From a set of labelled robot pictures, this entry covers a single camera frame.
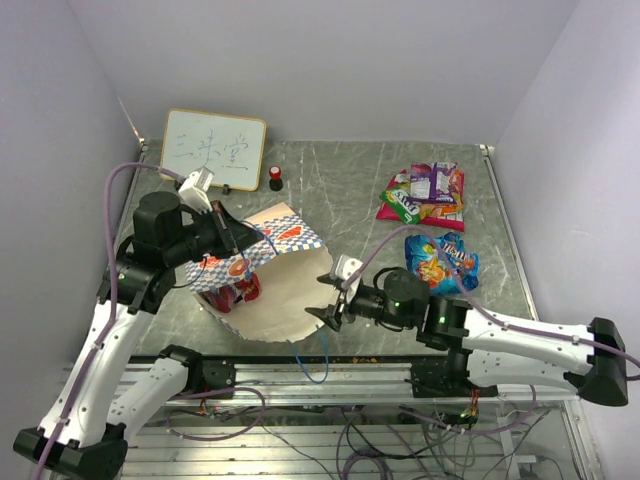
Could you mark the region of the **small red candy packet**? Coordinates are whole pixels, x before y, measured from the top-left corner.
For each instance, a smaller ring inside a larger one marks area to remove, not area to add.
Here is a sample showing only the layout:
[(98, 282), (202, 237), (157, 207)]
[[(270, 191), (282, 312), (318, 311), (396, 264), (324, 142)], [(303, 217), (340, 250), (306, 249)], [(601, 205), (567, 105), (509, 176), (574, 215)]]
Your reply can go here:
[(252, 273), (248, 279), (243, 279), (234, 284), (238, 297), (244, 302), (256, 300), (261, 293), (261, 284), (258, 276)]

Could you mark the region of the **orange snack packet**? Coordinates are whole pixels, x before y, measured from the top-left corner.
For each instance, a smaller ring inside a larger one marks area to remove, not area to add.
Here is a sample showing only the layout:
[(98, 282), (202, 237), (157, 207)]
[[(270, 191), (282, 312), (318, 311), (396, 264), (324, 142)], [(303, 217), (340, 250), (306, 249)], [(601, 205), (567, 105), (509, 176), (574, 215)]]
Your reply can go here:
[(420, 205), (420, 216), (422, 219), (444, 217), (447, 215), (457, 215), (462, 213), (464, 207), (464, 174), (460, 170), (455, 170), (448, 179), (449, 193), (451, 194), (454, 202), (452, 204), (422, 203)]

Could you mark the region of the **purple snack packet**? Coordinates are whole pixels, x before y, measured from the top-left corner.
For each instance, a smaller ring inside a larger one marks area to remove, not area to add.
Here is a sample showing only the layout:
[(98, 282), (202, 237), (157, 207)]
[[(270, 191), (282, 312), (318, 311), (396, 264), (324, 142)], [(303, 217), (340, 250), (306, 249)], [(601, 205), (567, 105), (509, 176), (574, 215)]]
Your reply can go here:
[(458, 170), (456, 162), (435, 162), (430, 175), (430, 199), (436, 204), (455, 204), (451, 181)]
[(410, 169), (410, 196), (418, 200), (435, 198), (434, 165), (432, 163), (412, 163)]

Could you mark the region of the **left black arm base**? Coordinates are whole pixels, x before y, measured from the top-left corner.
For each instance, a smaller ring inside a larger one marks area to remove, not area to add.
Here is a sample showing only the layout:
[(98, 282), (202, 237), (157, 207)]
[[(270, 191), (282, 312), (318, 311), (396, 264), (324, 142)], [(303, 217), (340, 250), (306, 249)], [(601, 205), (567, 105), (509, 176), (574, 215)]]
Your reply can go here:
[(152, 391), (162, 400), (189, 397), (231, 399), (236, 385), (235, 365), (226, 360), (196, 360), (190, 364), (171, 358), (158, 358), (149, 370)]

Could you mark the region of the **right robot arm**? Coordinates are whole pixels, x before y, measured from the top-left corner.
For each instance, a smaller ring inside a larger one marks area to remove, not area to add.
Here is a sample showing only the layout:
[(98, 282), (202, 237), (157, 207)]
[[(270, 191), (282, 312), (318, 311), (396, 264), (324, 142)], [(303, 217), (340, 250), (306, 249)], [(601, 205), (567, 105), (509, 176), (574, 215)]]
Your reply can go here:
[(615, 324), (541, 323), (433, 296), (427, 283), (402, 268), (387, 270), (381, 287), (356, 281), (336, 300), (307, 313), (334, 331), (358, 317), (393, 330), (412, 330), (417, 342), (446, 352), (440, 380), (450, 394), (498, 385), (548, 386), (590, 403), (628, 403), (624, 345)]

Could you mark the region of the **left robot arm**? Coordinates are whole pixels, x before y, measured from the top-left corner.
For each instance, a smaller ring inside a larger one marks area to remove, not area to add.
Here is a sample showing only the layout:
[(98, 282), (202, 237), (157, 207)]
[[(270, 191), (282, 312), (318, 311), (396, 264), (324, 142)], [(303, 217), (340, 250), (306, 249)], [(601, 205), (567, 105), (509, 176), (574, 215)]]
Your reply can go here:
[(170, 345), (132, 389), (115, 395), (133, 350), (176, 284), (177, 268), (234, 257), (263, 238), (219, 201), (186, 204), (164, 191), (144, 195), (132, 220), (132, 234), (108, 249), (90, 330), (62, 392), (40, 424), (20, 430), (14, 441), (14, 451), (38, 472), (115, 478), (129, 440), (164, 402), (202, 389), (202, 355)]

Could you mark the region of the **large blue Blendy packet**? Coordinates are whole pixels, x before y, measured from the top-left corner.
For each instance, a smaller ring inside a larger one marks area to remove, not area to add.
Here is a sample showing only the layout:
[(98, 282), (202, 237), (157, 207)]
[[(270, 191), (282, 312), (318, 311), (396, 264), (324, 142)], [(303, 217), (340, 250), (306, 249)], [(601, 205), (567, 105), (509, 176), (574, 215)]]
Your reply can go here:
[[(452, 295), (461, 292), (446, 262), (425, 235), (411, 235), (405, 238), (405, 259), (407, 269), (420, 280), (428, 283), (434, 295)], [(478, 287), (479, 267), (476, 275), (461, 276), (452, 264), (451, 266), (456, 270), (465, 290), (471, 291)]]

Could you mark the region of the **blue candy packet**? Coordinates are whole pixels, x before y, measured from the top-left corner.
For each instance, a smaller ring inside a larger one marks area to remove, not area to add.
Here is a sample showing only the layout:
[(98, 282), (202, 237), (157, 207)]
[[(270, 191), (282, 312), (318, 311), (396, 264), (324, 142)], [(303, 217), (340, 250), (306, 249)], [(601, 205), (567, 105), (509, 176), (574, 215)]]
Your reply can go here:
[(464, 240), (458, 233), (448, 232), (438, 237), (437, 240), (461, 276), (477, 274), (480, 263), (479, 256), (466, 249)]

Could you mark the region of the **blue checkered paper bag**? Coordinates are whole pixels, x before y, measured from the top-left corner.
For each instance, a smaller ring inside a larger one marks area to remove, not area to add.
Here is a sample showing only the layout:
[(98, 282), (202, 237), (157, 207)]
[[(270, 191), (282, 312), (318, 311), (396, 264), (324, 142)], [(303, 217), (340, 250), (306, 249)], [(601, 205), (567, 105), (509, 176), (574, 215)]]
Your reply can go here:
[[(333, 263), (324, 241), (286, 203), (249, 217), (245, 225), (264, 238), (228, 259), (205, 256), (186, 265), (187, 287), (200, 305), (228, 330), (248, 341), (293, 344), (323, 323), (305, 307), (323, 307), (333, 288), (316, 281)], [(255, 273), (260, 296), (238, 297), (234, 284)]]

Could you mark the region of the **green snack packet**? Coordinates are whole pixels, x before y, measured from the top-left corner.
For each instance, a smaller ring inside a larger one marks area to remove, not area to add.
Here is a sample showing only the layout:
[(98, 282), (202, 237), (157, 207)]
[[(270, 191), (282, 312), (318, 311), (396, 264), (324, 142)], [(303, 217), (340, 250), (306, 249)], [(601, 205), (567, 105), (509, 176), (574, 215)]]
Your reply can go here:
[(401, 185), (389, 188), (380, 194), (382, 202), (389, 206), (404, 224), (418, 224), (421, 220), (420, 206)]

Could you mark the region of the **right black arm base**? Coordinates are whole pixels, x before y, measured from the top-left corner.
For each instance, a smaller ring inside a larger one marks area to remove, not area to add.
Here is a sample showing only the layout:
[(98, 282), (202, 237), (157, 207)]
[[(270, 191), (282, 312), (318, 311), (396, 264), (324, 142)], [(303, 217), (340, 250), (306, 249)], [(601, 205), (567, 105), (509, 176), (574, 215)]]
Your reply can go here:
[(474, 390), (480, 397), (496, 397), (496, 386), (476, 387), (462, 376), (447, 374), (444, 357), (427, 357), (413, 362), (409, 377), (405, 380), (411, 387), (414, 398), (470, 398)]

